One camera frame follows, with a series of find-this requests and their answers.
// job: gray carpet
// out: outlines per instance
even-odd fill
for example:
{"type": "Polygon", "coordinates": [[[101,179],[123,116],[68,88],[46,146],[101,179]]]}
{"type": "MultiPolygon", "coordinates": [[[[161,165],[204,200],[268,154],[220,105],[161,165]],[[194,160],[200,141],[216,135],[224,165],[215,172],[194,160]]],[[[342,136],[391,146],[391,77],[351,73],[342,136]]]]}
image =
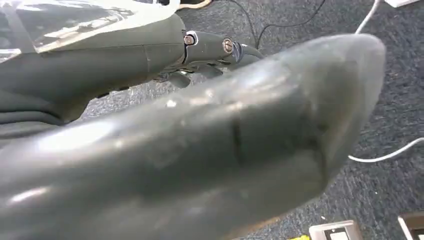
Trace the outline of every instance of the gray carpet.
{"type": "MultiPolygon", "coordinates": [[[[255,31],[266,23],[293,24],[309,17],[321,0],[238,0],[249,12],[255,31]]],[[[327,0],[307,25],[269,28],[260,49],[269,55],[319,36],[354,32],[372,0],[327,0]]],[[[254,40],[246,16],[231,2],[179,13],[188,29],[254,40]]],[[[364,32],[387,46],[387,66],[380,101],[353,155],[382,156],[424,136],[424,0],[401,8],[382,3],[364,32]]],[[[204,79],[197,77],[194,84],[204,79]]],[[[91,102],[83,119],[142,104],[176,89],[148,83],[91,102]]],[[[308,233],[312,225],[356,220],[365,240],[402,240],[401,213],[424,210],[424,146],[380,163],[349,161],[326,193],[282,217],[282,221],[246,239],[288,239],[308,233]]]]}

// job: clear plastic sheet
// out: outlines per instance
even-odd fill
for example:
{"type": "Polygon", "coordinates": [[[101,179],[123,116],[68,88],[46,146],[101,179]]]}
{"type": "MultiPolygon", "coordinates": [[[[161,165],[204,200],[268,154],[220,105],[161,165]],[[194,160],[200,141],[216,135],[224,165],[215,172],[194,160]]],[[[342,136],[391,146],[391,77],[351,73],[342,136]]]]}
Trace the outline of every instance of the clear plastic sheet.
{"type": "MultiPolygon", "coordinates": [[[[37,53],[66,46],[94,35],[137,28],[169,18],[180,0],[162,5],[157,0],[21,0],[2,1],[13,9],[37,53]]],[[[0,63],[16,56],[10,14],[0,15],[0,63]]]]}

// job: white cable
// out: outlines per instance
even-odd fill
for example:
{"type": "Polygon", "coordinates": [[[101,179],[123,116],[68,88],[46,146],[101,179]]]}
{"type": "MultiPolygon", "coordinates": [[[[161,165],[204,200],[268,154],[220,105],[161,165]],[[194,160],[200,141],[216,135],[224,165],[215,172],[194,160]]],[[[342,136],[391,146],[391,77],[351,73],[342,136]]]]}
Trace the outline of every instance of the white cable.
{"type": "Polygon", "coordinates": [[[374,0],[374,4],[372,5],[371,10],[368,12],[368,14],[366,15],[366,17],[362,20],[362,22],[360,23],[359,27],[355,31],[355,34],[360,34],[361,33],[362,29],[365,27],[365,25],[367,25],[367,23],[370,20],[370,18],[377,11],[377,8],[379,7],[380,1],[381,0],[374,0]]]}
{"type": "MultiPolygon", "coordinates": [[[[362,20],[362,22],[360,23],[359,27],[357,28],[357,30],[355,31],[355,34],[360,34],[362,29],[365,27],[365,25],[367,25],[368,21],[371,19],[371,17],[374,15],[374,13],[376,13],[377,8],[379,7],[381,0],[374,0],[374,4],[371,7],[371,10],[368,12],[368,14],[366,15],[366,17],[362,20]]],[[[357,158],[354,156],[349,155],[349,159],[356,161],[356,162],[360,162],[360,163],[376,163],[376,162],[380,162],[386,159],[390,159],[395,157],[396,155],[399,155],[401,153],[403,153],[404,151],[408,150],[410,147],[414,146],[415,144],[424,141],[424,137],[419,137],[415,140],[413,140],[412,142],[408,143],[406,146],[402,147],[401,149],[394,151],[390,154],[387,154],[385,156],[381,156],[381,157],[377,157],[377,158],[371,158],[371,159],[362,159],[362,158],[357,158]]]]}
{"type": "Polygon", "coordinates": [[[394,151],[390,154],[387,154],[385,156],[381,156],[381,157],[377,157],[377,158],[371,158],[371,159],[362,159],[362,158],[356,158],[354,156],[349,155],[349,158],[353,161],[356,162],[360,162],[360,163],[376,163],[376,162],[380,162],[389,158],[393,158],[396,155],[399,155],[403,152],[405,152],[406,150],[408,150],[410,147],[414,146],[415,144],[424,141],[424,137],[419,137],[415,140],[413,140],[412,142],[408,143],[406,146],[402,147],[401,149],[394,151]]]}

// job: white device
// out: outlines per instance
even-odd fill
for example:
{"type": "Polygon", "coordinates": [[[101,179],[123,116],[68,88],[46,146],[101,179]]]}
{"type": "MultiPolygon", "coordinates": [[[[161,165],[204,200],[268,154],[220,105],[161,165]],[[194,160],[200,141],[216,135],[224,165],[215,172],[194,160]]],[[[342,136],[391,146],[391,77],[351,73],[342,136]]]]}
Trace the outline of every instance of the white device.
{"type": "Polygon", "coordinates": [[[419,0],[385,0],[390,6],[397,8],[407,4],[418,2],[419,0]]]}

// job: screw head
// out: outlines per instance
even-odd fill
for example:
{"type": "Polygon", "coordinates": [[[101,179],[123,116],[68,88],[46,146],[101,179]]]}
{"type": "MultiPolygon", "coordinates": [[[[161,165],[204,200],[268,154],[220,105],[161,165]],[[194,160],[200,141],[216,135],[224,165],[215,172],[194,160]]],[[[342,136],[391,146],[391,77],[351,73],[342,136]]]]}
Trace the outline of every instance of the screw head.
{"type": "Polygon", "coordinates": [[[193,44],[195,44],[195,38],[192,35],[185,35],[184,36],[184,43],[186,45],[193,45],[193,44]]]}
{"type": "Polygon", "coordinates": [[[227,54],[233,53],[233,41],[231,41],[231,39],[225,38],[224,41],[222,41],[222,47],[227,54]]]}

